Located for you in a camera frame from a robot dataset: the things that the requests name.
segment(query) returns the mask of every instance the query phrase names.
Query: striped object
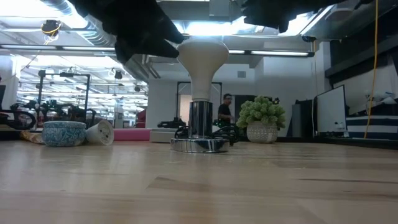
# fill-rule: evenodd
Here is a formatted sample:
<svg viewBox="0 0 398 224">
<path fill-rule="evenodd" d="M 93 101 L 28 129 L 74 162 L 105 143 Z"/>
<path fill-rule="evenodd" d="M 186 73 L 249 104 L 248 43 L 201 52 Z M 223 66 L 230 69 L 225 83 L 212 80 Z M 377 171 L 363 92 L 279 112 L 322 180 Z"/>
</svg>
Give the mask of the striped object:
<svg viewBox="0 0 398 224">
<path fill-rule="evenodd" d="M 346 118 L 349 136 L 363 138 L 367 123 L 367 116 Z M 371 116 L 367 138 L 398 140 L 398 116 Z"/>
</svg>

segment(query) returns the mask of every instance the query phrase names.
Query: round metal base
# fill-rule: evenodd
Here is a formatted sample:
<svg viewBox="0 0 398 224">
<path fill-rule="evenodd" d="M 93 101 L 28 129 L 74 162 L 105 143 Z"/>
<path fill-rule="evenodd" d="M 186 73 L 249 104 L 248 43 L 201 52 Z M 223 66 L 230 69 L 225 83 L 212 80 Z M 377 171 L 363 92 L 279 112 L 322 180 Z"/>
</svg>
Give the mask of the round metal base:
<svg viewBox="0 0 398 224">
<path fill-rule="evenodd" d="M 225 139 L 172 139 L 173 151 L 192 153 L 228 152 L 229 140 Z"/>
</svg>

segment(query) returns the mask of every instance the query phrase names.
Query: blue patterned bowl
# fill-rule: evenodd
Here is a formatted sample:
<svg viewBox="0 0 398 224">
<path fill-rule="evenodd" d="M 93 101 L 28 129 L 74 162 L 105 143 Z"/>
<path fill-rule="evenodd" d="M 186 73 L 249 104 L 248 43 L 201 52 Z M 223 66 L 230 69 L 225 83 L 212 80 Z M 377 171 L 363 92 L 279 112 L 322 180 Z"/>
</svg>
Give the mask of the blue patterned bowl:
<svg viewBox="0 0 398 224">
<path fill-rule="evenodd" d="M 86 124 L 74 121 L 44 123 L 43 141 L 48 146 L 78 146 L 86 138 Z"/>
</svg>

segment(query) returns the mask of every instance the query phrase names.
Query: light wood surface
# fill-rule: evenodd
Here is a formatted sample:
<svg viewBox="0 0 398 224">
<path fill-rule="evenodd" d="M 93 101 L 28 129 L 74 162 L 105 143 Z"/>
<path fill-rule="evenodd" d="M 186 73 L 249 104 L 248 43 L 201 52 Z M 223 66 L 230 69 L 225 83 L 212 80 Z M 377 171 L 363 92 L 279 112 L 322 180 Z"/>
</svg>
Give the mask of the light wood surface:
<svg viewBox="0 0 398 224">
<path fill-rule="evenodd" d="M 0 223 L 398 223 L 398 151 L 0 142 Z"/>
</svg>

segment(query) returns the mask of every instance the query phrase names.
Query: man in black shirt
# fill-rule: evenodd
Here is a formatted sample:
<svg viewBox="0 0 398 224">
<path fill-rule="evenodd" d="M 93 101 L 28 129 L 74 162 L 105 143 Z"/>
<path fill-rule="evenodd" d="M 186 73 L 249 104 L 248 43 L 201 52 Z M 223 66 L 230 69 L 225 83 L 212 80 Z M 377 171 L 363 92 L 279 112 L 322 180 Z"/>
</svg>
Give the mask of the man in black shirt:
<svg viewBox="0 0 398 224">
<path fill-rule="evenodd" d="M 229 110 L 229 105 L 232 102 L 232 95 L 227 93 L 223 97 L 224 103 L 218 108 L 218 119 L 221 121 L 222 126 L 230 125 L 233 117 Z"/>
</svg>

